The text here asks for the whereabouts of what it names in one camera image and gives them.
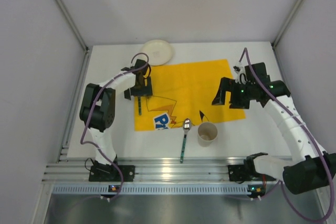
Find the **silver fork green handle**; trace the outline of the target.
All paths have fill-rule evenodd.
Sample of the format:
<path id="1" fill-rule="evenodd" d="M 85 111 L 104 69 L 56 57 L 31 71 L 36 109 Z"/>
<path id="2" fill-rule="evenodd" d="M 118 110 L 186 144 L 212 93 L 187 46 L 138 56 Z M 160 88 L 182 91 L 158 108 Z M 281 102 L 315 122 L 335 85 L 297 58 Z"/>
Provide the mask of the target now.
<path id="1" fill-rule="evenodd" d="M 142 103 L 141 103 L 141 97 L 138 97 L 138 114 L 142 115 Z"/>

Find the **yellow cartoon placemat cloth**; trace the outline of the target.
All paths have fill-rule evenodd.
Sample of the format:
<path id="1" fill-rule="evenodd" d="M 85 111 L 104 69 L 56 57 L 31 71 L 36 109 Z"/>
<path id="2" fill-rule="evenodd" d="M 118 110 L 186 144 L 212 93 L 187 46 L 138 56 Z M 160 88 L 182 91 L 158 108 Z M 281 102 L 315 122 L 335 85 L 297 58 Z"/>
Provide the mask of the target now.
<path id="1" fill-rule="evenodd" d="M 222 77 L 233 77 L 226 59 L 152 67 L 153 95 L 141 98 L 141 116 L 135 101 L 135 131 L 179 128 L 186 118 L 193 125 L 245 119 L 242 109 L 212 105 Z"/>

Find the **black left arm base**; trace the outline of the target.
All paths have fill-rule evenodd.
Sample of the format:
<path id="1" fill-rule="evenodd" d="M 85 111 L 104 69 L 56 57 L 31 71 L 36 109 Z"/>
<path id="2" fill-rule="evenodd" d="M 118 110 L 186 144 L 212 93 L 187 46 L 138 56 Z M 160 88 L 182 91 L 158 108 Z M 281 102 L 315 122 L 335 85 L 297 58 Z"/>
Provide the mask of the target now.
<path id="1" fill-rule="evenodd" d="M 119 165 L 124 182 L 132 182 L 135 176 L 135 166 Z M 121 182 L 121 175 L 112 165 L 93 165 L 89 174 L 90 182 Z"/>

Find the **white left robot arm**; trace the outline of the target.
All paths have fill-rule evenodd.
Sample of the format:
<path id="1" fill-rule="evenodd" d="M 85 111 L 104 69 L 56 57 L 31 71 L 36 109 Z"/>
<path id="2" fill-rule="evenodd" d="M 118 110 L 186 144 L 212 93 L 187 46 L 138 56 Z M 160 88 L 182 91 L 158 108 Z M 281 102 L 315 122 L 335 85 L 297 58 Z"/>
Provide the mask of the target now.
<path id="1" fill-rule="evenodd" d="M 124 67 L 111 80 L 85 87 L 79 118 L 85 124 L 80 143 L 96 148 L 95 161 L 112 165 L 117 154 L 112 142 L 112 124 L 115 119 L 116 98 L 150 97 L 153 94 L 151 67 L 146 60 L 137 59 L 130 67 Z"/>

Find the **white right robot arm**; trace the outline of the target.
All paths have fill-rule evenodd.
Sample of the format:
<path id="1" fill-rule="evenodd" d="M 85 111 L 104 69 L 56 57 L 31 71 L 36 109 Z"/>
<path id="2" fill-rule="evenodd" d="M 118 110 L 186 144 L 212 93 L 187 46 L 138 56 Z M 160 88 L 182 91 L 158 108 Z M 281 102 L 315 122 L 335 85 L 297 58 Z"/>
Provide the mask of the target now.
<path id="1" fill-rule="evenodd" d="M 227 93 L 231 109 L 249 109 L 251 101 L 260 103 L 278 127 L 292 159 L 288 162 L 263 152 L 251 154 L 244 160 L 248 174 L 280 180 L 295 195 L 330 185 L 335 176 L 335 154 L 329 154 L 308 135 L 285 83 L 271 81 L 263 62 L 235 70 L 239 78 L 222 77 L 212 105 L 224 105 Z"/>

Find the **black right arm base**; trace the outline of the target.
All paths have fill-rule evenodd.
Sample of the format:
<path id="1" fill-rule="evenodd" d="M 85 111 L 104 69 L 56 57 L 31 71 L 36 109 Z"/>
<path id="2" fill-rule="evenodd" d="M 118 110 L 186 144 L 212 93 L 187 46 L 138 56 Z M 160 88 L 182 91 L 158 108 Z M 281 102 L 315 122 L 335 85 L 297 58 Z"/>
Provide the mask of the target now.
<path id="1" fill-rule="evenodd" d="M 228 175 L 230 182 L 242 184 L 244 182 L 273 182 L 276 179 L 265 174 L 257 174 L 249 171 L 245 165 L 228 165 Z"/>

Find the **cream round plate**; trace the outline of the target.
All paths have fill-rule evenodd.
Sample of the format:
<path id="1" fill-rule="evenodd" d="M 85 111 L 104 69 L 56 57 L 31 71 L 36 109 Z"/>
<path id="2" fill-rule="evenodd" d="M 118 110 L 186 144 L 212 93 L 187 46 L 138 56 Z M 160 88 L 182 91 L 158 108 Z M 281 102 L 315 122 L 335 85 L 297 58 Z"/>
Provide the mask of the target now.
<path id="1" fill-rule="evenodd" d="M 149 65 L 160 66 L 168 63 L 174 56 L 174 49 L 165 40 L 155 39 L 146 42 L 140 49 L 149 57 Z"/>

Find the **beige paper cup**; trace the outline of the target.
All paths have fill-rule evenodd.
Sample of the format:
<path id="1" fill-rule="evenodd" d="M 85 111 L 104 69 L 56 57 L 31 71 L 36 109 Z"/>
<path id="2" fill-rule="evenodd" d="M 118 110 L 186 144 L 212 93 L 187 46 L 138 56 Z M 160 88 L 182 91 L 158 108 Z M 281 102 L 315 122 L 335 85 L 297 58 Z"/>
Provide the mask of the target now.
<path id="1" fill-rule="evenodd" d="M 203 122 L 198 126 L 197 139 L 201 147 L 208 147 L 218 136 L 218 129 L 215 124 L 211 122 Z"/>

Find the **right aluminium corner post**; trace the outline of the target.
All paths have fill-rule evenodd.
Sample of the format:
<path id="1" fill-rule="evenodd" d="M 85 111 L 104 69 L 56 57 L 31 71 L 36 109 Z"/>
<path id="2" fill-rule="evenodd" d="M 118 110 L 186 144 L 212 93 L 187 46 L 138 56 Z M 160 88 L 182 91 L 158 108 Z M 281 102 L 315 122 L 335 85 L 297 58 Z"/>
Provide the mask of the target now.
<path id="1" fill-rule="evenodd" d="M 295 0 L 292 7 L 290 8 L 286 18 L 282 22 L 278 32 L 276 33 L 276 36 L 274 40 L 271 43 L 272 49 L 275 50 L 279 43 L 281 42 L 283 36 L 285 35 L 286 31 L 290 27 L 291 23 L 294 21 L 296 15 L 299 13 L 303 3 L 305 0 Z"/>

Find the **aluminium corner post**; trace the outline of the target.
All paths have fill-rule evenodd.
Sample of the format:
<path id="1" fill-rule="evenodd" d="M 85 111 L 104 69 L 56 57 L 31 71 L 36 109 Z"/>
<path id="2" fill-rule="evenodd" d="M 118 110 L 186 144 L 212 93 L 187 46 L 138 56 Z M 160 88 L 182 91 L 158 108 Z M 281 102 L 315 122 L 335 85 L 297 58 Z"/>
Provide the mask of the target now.
<path id="1" fill-rule="evenodd" d="M 279 43 L 281 42 L 283 36 L 285 35 L 286 31 L 290 27 L 291 23 L 294 21 L 296 15 L 299 13 L 303 3 L 305 0 L 295 0 L 292 7 L 290 8 L 286 18 L 282 22 L 278 32 L 276 33 L 276 36 L 274 40 L 271 43 L 272 49 L 275 50 Z"/>
<path id="2" fill-rule="evenodd" d="M 69 26 L 71 32 L 73 33 L 73 35 L 76 38 L 77 42 L 79 43 L 80 47 L 84 51 L 88 51 L 89 47 L 85 43 L 77 25 L 75 24 L 67 6 L 63 2 L 63 0 L 54 0 L 54 2 L 56 3 L 57 8 L 60 10 L 65 22 Z"/>

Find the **left aluminium corner post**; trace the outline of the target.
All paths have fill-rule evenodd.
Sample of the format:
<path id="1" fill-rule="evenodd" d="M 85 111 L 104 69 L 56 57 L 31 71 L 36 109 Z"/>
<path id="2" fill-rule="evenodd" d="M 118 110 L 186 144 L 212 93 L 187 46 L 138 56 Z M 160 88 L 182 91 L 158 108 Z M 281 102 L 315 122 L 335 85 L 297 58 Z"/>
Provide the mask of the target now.
<path id="1" fill-rule="evenodd" d="M 76 38 L 77 42 L 79 43 L 80 47 L 84 51 L 88 51 L 89 47 L 85 43 L 77 25 L 75 24 L 67 6 L 63 2 L 63 0 L 54 0 L 54 2 L 56 3 L 57 8 L 60 10 L 65 22 L 69 26 L 71 32 L 73 33 L 73 35 Z"/>

